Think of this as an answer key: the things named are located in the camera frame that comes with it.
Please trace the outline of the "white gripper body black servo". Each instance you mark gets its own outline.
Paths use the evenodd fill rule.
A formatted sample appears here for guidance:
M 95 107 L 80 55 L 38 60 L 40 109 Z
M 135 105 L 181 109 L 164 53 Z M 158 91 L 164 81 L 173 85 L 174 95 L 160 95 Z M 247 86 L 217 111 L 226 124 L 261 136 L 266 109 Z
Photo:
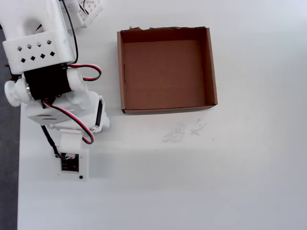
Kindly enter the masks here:
M 52 105 L 75 115 L 93 133 L 109 128 L 110 121 L 105 112 L 103 97 L 94 91 L 65 93 L 56 98 Z M 25 114 L 29 119 L 51 129 L 82 129 L 67 115 L 43 106 L 39 100 L 26 104 Z

